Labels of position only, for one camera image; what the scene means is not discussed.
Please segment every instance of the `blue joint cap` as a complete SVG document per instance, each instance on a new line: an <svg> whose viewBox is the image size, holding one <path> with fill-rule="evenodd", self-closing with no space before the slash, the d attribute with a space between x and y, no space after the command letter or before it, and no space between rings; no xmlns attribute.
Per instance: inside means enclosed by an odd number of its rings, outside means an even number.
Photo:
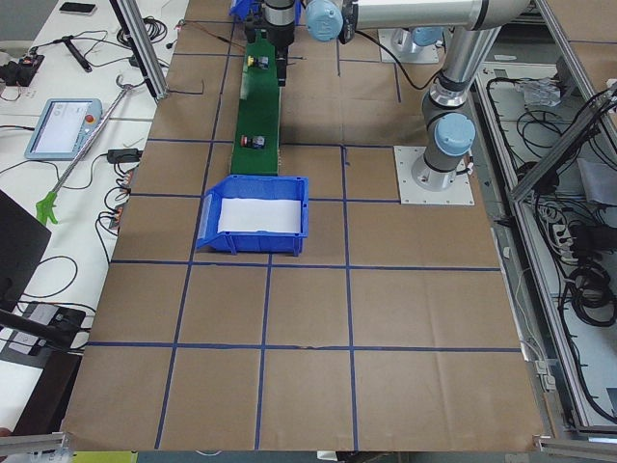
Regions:
<svg viewBox="0 0 617 463"><path fill-rule="evenodd" d="M343 15L330 0L312 0L307 5L307 29L317 41L331 41L343 28Z"/></svg>
<svg viewBox="0 0 617 463"><path fill-rule="evenodd" d="M416 27L413 40L417 46L428 46L440 41L442 36L443 27Z"/></svg>
<svg viewBox="0 0 617 463"><path fill-rule="evenodd" d="M462 114L442 117L435 127L435 143L448 156L462 156L475 140L475 125Z"/></svg>

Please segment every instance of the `black connector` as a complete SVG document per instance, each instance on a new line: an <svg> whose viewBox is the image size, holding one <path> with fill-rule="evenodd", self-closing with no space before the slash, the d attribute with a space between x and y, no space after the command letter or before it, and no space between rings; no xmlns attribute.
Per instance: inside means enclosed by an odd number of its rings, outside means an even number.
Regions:
<svg viewBox="0 0 617 463"><path fill-rule="evenodd" d="M142 151L136 148L125 148L123 150L108 150L107 162L110 164L121 164L123 162L139 162L142 158Z"/></svg>

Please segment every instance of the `white desk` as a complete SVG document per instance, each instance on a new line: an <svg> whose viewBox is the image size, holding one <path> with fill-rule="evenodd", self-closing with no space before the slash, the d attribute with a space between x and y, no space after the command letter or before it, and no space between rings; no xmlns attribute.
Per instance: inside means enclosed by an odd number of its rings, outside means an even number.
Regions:
<svg viewBox="0 0 617 463"><path fill-rule="evenodd" d="M93 0L98 6L93 16L60 14L58 8L61 3L62 1L58 3L45 22L34 45L85 30L107 30L107 39L116 40L119 25L108 0ZM152 15L168 26L168 36L155 45L159 58L167 62L171 59L173 50L168 50L165 43L176 39L174 26L183 17L187 4L188 0L138 0L142 16ZM102 38L102 34L89 37ZM87 50L93 43L74 42L82 51ZM96 97L103 102L103 109L106 109L120 91L115 83L117 75L122 74L125 82L142 81L141 73L132 68L128 61L94 68L93 72L86 73L62 44L41 48L40 53L45 55L45 61L32 85L23 89L21 98L14 102L0 100L0 124L36 125L45 102L52 97ZM103 43L98 45L96 52L91 53L88 58L97 64L130 54L129 50ZM7 89L4 96L11 98L11 91L12 89ZM131 92L116 109L112 120L101 132L84 161L73 171L67 185L80 186L88 183L92 160L108 149L131 147L141 150L146 144L155 110L156 104L145 87ZM31 135L32 132L29 131L0 129L0 171L24 160L23 153ZM55 164L59 166L61 173L68 165L66 161L57 161ZM116 178L113 167L105 159L99 159L95 164L93 184L88 189L63 189L58 194L54 212L59 224L48 225L52 235L43 258L70 256L77 261L79 272L67 290L50 300L96 307L107 274L107 262L94 230L94 220L98 212L105 209L103 198L116 186ZM33 215L36 213L36 202L41 200L55 183L53 167L34 162L0 175L0 188ZM104 231L101 235L111 255L115 238ZM68 282L72 272L69 262L60 259L50 261L37 270L26 292L33 295L55 292ZM90 316L86 318L83 326L91 324ZM0 338L6 339L9 333L8 330L3 330ZM74 345L82 344L85 341L84 336L78 335ZM0 362L0 426L9 429L14 427L40 377L40 372L37 368Z"/></svg>
<svg viewBox="0 0 617 463"><path fill-rule="evenodd" d="M97 4L96 12L92 16L62 14L58 9L64 0L60 0L51 16L43 25L33 45L48 43L66 35L77 35L83 31L108 31L107 41L116 42L116 33L120 29L109 0L93 0ZM188 0L141 0L138 2L142 16L152 15L162 20L168 27L167 37L154 45L157 56L169 63L174 49L167 49L166 43L175 41L177 32L174 27L184 16ZM102 39L103 34L87 34L83 37ZM94 41L75 40L75 47L85 53ZM116 98L119 88L116 77L123 76L128 83L139 83L143 80L137 68L123 60L103 68L93 68L92 72L85 72L72 57L67 48L61 44L41 47L39 53L45 56L39 72L28 88L22 89L22 95L17 101L0 100L0 114L38 116L49 98L98 98L103 107ZM122 57L129 57L132 52L109 43L100 43L88 55L92 63L102 64ZM8 88L4 97L12 99L16 96L15 88ZM114 112L114 119L152 120L156 111L156 103L144 86L127 97Z"/></svg>

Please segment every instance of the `green conveyor belt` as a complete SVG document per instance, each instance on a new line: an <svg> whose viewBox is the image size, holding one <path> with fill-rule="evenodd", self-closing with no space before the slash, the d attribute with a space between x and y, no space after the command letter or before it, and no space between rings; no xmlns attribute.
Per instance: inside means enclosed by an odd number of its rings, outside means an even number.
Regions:
<svg viewBox="0 0 617 463"><path fill-rule="evenodd" d="M268 69L249 68L247 57L267 56ZM247 44L242 68L238 122L231 155L232 174L276 176L279 173L279 124L281 88L277 81L274 47L257 33L255 43ZM263 136L263 149L240 146L242 136Z"/></svg>

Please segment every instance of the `white mounting plate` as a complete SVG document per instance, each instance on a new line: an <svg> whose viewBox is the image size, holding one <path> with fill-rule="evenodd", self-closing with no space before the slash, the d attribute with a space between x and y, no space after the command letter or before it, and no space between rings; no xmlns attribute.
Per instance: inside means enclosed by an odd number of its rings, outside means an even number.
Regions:
<svg viewBox="0 0 617 463"><path fill-rule="evenodd" d="M440 57L437 54L437 47L435 45L425 46L419 53L400 53L397 50L392 49L392 34L396 29L379 29L379 43L391 51L398 61L401 63L413 63L416 65L434 65L440 61ZM382 63L394 63L392 57L381 50Z"/></svg>
<svg viewBox="0 0 617 463"><path fill-rule="evenodd" d="M471 186L467 174L456 176L452 185L445 191L428 191L412 178L412 166L424 154L426 147L394 147L396 176L401 204L422 205L474 205ZM461 160L457 170L465 169Z"/></svg>

